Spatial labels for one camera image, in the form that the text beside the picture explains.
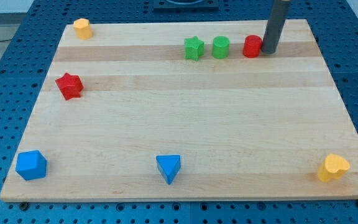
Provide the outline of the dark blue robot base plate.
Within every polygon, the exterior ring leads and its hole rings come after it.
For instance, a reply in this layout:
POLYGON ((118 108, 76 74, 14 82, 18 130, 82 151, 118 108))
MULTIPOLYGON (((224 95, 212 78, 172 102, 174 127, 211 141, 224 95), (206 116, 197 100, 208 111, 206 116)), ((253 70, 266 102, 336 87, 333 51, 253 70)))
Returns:
POLYGON ((153 0, 154 11, 219 9, 219 0, 153 0))

